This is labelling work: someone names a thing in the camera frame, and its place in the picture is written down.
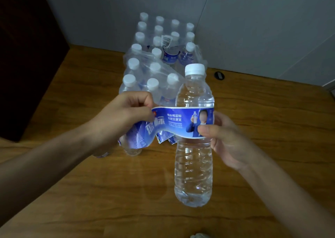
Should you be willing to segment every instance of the white bottle cap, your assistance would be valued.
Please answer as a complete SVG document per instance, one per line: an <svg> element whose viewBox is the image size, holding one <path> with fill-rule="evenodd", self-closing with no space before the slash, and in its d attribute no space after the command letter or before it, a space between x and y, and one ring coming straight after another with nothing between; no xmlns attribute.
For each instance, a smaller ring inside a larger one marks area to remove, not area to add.
<svg viewBox="0 0 335 238"><path fill-rule="evenodd" d="M176 19L171 20L171 26L172 28L178 28L179 20L176 20Z"/></svg>
<svg viewBox="0 0 335 238"><path fill-rule="evenodd" d="M152 43L155 47L161 47L162 37L155 36L153 37Z"/></svg>
<svg viewBox="0 0 335 238"><path fill-rule="evenodd" d="M155 35L162 35L163 34L163 27L162 26L155 26Z"/></svg>
<svg viewBox="0 0 335 238"><path fill-rule="evenodd" d="M137 58L130 58L127 64L131 70L137 70L140 67L140 61Z"/></svg>
<svg viewBox="0 0 335 238"><path fill-rule="evenodd" d="M145 12L141 12L140 13L140 20L141 21L147 22L148 21L148 17L149 17L149 15L147 13L145 13Z"/></svg>
<svg viewBox="0 0 335 238"><path fill-rule="evenodd" d="M142 46L140 44L133 44L131 46L131 51L134 52L134 53L139 53L142 51Z"/></svg>
<svg viewBox="0 0 335 238"><path fill-rule="evenodd" d="M194 41L194 37L195 37L195 34L194 34L194 33L192 33L192 32L187 32L187 34L186 34L186 40L187 40L187 41L191 41L191 42L193 42L193 41Z"/></svg>
<svg viewBox="0 0 335 238"><path fill-rule="evenodd" d="M186 31L187 32L193 32L194 30L194 25L192 23L187 23L186 24Z"/></svg>
<svg viewBox="0 0 335 238"><path fill-rule="evenodd" d="M145 35L144 35L144 33L142 33L142 32L137 32L137 33L135 34L135 39L136 39L136 41L137 41L138 43L143 43L143 42L144 42L144 39L145 39Z"/></svg>
<svg viewBox="0 0 335 238"><path fill-rule="evenodd" d="M146 30L146 23L143 21L140 21L137 23L137 30L140 32L144 32Z"/></svg>
<svg viewBox="0 0 335 238"><path fill-rule="evenodd" d="M157 25L162 25L164 23L164 18L161 16L156 17L156 24Z"/></svg>
<svg viewBox="0 0 335 238"><path fill-rule="evenodd" d="M202 63L192 63L185 67L185 76L195 74L205 75L205 66Z"/></svg>
<svg viewBox="0 0 335 238"><path fill-rule="evenodd" d="M160 59L162 56L162 51L159 48L153 48L151 53L157 58Z"/></svg>
<svg viewBox="0 0 335 238"><path fill-rule="evenodd" d="M178 40L179 40L179 33L177 33L177 32L172 32L172 33L171 33L171 36L173 37L173 40L174 40L174 41L178 41Z"/></svg>
<svg viewBox="0 0 335 238"><path fill-rule="evenodd" d="M167 76L167 83L169 85L175 85L176 83L178 83L179 79L178 79L178 75L176 73L170 73Z"/></svg>
<svg viewBox="0 0 335 238"><path fill-rule="evenodd" d="M193 42L188 42L186 44L186 50L189 52L193 52L195 49L195 44Z"/></svg>
<svg viewBox="0 0 335 238"><path fill-rule="evenodd" d="M158 73L161 70L161 65L157 62L152 62L150 64L150 71L152 73Z"/></svg>
<svg viewBox="0 0 335 238"><path fill-rule="evenodd" d="M156 91L158 89L159 82L157 79L151 78L148 79L147 87L150 91Z"/></svg>
<svg viewBox="0 0 335 238"><path fill-rule="evenodd" d="M134 75L127 74L123 77L122 82L125 84L126 87L133 87L136 84L136 78Z"/></svg>

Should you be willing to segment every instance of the black round object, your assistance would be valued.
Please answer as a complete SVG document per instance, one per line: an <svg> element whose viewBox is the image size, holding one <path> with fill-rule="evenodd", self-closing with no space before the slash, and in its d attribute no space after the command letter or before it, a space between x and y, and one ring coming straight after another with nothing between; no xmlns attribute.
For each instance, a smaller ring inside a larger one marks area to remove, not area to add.
<svg viewBox="0 0 335 238"><path fill-rule="evenodd" d="M224 74L220 71L215 72L214 77L218 80L224 80Z"/></svg>

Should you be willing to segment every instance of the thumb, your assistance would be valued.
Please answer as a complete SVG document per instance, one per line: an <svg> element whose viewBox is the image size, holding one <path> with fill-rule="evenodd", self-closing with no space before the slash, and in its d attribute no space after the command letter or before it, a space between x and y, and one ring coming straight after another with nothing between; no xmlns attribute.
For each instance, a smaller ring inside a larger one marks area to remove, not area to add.
<svg viewBox="0 0 335 238"><path fill-rule="evenodd" d="M152 113L151 108L149 107L131 107L130 113L131 113L131 123L137 123L139 121L146 121L146 122L152 122L155 118L154 114Z"/></svg>
<svg viewBox="0 0 335 238"><path fill-rule="evenodd" d="M198 132L206 138L221 139L225 143L231 143L236 139L236 131L218 125L199 125Z"/></svg>

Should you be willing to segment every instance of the dark brown door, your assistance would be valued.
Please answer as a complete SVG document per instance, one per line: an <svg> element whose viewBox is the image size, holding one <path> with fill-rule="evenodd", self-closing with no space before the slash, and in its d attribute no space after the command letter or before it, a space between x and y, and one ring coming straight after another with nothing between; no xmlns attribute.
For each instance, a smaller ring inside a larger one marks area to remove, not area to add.
<svg viewBox="0 0 335 238"><path fill-rule="evenodd" d="M0 137L19 141L69 46L46 0L0 0Z"/></svg>

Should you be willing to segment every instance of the barcode label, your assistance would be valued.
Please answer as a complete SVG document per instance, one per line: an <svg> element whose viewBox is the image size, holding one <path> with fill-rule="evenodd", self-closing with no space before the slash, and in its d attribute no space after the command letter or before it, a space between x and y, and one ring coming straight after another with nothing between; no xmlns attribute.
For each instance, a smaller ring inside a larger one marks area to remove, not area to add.
<svg viewBox="0 0 335 238"><path fill-rule="evenodd" d="M168 48L171 44L172 36L170 35L162 35L161 46L163 48Z"/></svg>

